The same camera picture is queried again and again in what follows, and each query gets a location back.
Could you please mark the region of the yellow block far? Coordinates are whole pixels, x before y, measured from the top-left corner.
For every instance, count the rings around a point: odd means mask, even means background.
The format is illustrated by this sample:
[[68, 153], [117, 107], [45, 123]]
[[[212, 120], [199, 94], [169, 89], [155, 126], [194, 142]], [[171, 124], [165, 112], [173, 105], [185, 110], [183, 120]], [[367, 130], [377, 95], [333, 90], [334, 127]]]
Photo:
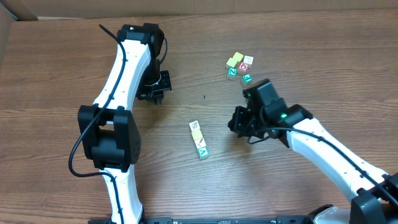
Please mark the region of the yellow block far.
[[235, 52], [233, 55], [233, 59], [235, 59], [238, 62], [241, 62], [244, 58], [244, 55], [240, 52]]

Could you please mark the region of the red letter block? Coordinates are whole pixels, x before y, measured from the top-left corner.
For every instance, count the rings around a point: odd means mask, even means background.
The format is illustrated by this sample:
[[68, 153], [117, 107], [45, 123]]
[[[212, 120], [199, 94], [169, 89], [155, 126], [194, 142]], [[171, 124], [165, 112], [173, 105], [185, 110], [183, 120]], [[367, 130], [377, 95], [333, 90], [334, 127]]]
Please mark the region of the red letter block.
[[238, 73], [239, 73], [240, 75], [246, 74], [246, 73], [248, 72], [248, 70], [249, 70], [249, 65], [246, 64], [246, 63], [244, 63], [244, 62], [241, 62], [241, 63], [239, 64], [238, 68], [237, 68], [237, 71], [238, 71]]

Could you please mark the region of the yellow block near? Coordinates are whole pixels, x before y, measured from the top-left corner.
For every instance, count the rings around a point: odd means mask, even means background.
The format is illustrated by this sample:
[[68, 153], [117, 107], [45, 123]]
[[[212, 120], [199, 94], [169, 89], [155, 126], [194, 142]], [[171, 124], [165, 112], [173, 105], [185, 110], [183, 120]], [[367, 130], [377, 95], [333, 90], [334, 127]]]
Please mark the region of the yellow block near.
[[229, 58], [228, 61], [227, 61], [227, 63], [226, 63], [226, 68], [227, 68], [227, 69], [229, 69], [229, 68], [235, 68], [236, 65], [237, 65], [238, 63], [239, 63], [239, 62], [238, 62], [236, 59], [234, 59], [234, 58]]

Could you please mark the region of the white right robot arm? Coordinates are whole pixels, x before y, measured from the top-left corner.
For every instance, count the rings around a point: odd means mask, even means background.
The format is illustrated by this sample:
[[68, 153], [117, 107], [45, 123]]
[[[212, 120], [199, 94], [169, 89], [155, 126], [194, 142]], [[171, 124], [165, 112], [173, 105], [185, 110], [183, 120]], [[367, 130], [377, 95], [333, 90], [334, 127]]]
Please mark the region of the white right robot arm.
[[278, 217], [277, 223], [397, 223], [397, 175], [366, 162], [334, 138], [300, 105], [288, 107], [268, 79], [243, 90], [228, 123], [238, 137], [278, 139], [319, 168], [343, 193], [349, 209], [324, 205], [308, 215]]

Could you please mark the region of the green A letter block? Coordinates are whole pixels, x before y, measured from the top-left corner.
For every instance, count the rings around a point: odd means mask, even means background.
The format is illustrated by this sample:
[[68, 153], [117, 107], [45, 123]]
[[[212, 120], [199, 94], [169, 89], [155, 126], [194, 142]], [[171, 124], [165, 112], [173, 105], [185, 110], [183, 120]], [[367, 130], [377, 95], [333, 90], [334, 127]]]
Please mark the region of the green A letter block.
[[199, 148], [197, 149], [197, 152], [200, 159], [206, 159], [210, 155], [207, 147]]

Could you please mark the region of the green Z letter block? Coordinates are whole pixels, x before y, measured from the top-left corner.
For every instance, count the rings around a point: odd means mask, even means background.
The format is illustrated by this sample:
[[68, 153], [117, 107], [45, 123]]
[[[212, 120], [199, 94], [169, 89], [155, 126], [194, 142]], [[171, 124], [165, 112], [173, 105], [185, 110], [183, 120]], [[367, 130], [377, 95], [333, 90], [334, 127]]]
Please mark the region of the green Z letter block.
[[226, 74], [228, 80], [235, 80], [237, 77], [237, 70], [235, 68], [229, 68]]

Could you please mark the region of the yellow lone block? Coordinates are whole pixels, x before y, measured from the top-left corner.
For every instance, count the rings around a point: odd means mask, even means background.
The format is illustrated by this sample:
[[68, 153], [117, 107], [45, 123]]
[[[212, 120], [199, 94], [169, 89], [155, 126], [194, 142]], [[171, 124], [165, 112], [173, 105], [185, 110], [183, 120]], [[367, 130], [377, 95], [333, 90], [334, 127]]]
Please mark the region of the yellow lone block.
[[201, 129], [196, 129], [192, 131], [191, 134], [194, 141], [196, 141], [197, 139], [201, 139], [203, 137]]

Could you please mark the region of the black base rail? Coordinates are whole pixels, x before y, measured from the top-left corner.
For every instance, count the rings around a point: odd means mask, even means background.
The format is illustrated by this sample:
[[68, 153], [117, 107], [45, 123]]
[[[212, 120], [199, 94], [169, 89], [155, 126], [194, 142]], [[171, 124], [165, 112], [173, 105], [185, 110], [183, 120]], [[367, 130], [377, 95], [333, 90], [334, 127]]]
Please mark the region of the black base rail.
[[145, 218], [138, 224], [314, 224], [308, 216], [278, 216], [274, 218], [202, 218], [173, 219], [170, 217]]

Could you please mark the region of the white leaf picture block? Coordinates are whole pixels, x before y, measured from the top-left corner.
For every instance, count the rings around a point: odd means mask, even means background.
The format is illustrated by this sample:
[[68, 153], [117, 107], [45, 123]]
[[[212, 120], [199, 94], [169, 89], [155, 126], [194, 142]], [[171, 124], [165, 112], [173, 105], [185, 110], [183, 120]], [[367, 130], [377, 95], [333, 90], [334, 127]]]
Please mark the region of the white leaf picture block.
[[200, 129], [200, 125], [199, 125], [198, 121], [192, 121], [191, 123], [189, 123], [189, 127], [190, 127], [191, 132], [194, 132], [194, 131]]

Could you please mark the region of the white feather picture block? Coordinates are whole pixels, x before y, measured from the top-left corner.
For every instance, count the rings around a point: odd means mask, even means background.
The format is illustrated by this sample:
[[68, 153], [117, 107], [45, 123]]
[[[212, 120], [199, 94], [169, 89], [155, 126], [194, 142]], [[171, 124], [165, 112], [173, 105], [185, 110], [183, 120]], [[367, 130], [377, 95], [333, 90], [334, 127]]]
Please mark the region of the white feather picture block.
[[204, 138], [196, 139], [196, 140], [194, 140], [194, 142], [195, 142], [197, 149], [206, 147], [206, 142], [205, 142]]

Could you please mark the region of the plain white wooden block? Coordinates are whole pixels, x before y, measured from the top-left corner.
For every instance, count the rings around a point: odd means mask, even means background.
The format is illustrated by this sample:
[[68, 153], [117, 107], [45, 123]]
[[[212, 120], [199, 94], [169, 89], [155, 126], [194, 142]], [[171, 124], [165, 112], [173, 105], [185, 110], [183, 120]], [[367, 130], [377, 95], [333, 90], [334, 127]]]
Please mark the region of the plain white wooden block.
[[253, 60], [254, 60], [254, 57], [245, 55], [243, 58], [243, 63], [245, 63], [248, 66], [248, 68], [251, 68], [252, 64], [253, 64]]

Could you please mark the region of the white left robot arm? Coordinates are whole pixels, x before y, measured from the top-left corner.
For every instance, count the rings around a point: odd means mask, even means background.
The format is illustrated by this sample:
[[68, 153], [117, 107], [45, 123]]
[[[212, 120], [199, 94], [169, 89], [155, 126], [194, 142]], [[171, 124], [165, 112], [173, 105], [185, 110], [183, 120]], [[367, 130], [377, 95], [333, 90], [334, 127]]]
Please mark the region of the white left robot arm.
[[91, 106], [80, 106], [80, 137], [70, 153], [68, 168], [79, 145], [104, 178], [112, 206], [106, 223], [144, 223], [144, 207], [139, 200], [134, 165], [141, 151], [141, 137], [132, 115], [135, 100], [160, 104], [171, 90], [169, 72], [160, 70], [161, 48], [167, 45], [158, 24], [125, 24], [113, 39], [118, 43], [109, 77]]

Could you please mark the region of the green E letter block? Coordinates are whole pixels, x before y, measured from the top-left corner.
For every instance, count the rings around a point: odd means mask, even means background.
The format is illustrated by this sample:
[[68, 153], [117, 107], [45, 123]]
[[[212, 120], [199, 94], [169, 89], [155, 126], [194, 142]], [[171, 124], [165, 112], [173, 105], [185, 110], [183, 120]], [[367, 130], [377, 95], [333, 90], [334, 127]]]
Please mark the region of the green E letter block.
[[250, 86], [252, 81], [253, 81], [253, 78], [252, 78], [251, 74], [249, 74], [249, 73], [242, 75], [240, 78], [240, 82], [241, 82], [242, 86], [245, 88]]

